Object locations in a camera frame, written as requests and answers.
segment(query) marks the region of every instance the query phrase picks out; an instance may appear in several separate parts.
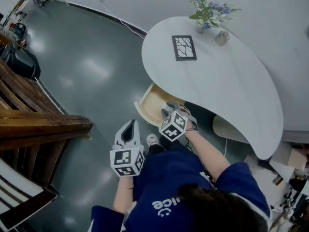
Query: white cube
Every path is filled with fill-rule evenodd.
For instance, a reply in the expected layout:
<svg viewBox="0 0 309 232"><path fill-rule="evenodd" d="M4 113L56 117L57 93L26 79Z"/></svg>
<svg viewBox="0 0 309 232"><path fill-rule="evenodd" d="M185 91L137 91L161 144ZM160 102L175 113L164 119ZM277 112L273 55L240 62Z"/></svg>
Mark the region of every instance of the white cube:
<svg viewBox="0 0 309 232"><path fill-rule="evenodd" d="M171 142L185 133L188 119L174 111L163 120L159 127L159 132Z"/></svg>
<svg viewBox="0 0 309 232"><path fill-rule="evenodd" d="M140 147L110 151L111 167L119 176L139 175L144 163Z"/></svg>

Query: white table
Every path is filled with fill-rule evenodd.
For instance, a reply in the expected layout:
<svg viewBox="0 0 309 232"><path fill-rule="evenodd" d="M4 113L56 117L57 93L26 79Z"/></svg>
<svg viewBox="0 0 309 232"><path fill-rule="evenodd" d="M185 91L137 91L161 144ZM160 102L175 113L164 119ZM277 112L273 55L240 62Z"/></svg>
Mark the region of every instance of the white table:
<svg viewBox="0 0 309 232"><path fill-rule="evenodd" d="M230 33L218 46L214 37L195 30L195 21L172 17L156 24L142 46L150 78L167 93L204 107L236 127L260 159L277 149L283 114L276 88L258 57ZM197 60L176 61L172 35L191 35Z"/></svg>

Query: picture frame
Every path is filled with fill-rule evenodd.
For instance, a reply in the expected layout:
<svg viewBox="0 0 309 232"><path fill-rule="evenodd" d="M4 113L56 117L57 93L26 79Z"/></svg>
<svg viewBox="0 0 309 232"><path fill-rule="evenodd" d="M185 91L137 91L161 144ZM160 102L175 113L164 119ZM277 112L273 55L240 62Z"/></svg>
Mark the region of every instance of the picture frame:
<svg viewBox="0 0 309 232"><path fill-rule="evenodd" d="M197 60L191 35L172 36L176 61Z"/></svg>

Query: blue shirt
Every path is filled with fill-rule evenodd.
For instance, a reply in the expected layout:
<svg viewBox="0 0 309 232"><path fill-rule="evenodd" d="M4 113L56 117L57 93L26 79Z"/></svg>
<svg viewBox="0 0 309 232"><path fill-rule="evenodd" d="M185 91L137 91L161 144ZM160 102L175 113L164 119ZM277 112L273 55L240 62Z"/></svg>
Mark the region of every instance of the blue shirt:
<svg viewBox="0 0 309 232"><path fill-rule="evenodd" d="M144 167L135 179L134 200L136 206L125 222L127 232L189 232L194 226L193 211L179 198L179 187L198 184L214 189L200 175L203 166L195 154L184 147L162 152L146 159ZM248 164L229 166L216 182L218 190L238 195L266 220L270 209L258 187ZM124 215L111 209L94 206L91 219L92 232L119 232Z"/></svg>

